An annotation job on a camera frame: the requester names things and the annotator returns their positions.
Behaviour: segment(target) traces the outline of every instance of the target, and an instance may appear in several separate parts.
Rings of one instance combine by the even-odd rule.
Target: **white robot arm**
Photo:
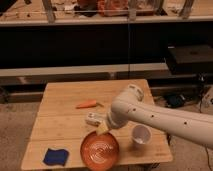
[[[128,85],[112,102],[106,119],[108,128],[119,129],[131,120],[213,149],[213,116],[157,107],[142,101],[141,89]]]

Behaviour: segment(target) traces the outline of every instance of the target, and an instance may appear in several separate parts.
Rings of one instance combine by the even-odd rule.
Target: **black box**
[[[208,45],[168,48],[166,63],[172,74],[213,73],[213,49]]]

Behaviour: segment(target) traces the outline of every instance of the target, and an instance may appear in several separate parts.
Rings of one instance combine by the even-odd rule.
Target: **white paper cup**
[[[140,149],[144,144],[147,144],[151,139],[151,131],[144,125],[137,125],[132,130],[133,146]]]

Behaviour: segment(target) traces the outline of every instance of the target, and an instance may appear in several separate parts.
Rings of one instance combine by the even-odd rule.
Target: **carrot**
[[[96,100],[88,100],[88,101],[85,101],[85,102],[77,105],[76,109],[96,107],[97,105],[98,105],[98,103]]]

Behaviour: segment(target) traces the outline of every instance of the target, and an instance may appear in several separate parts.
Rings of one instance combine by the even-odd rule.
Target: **blue sponge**
[[[65,166],[68,156],[69,152],[65,149],[52,150],[48,148],[43,162],[49,166],[53,165]]]

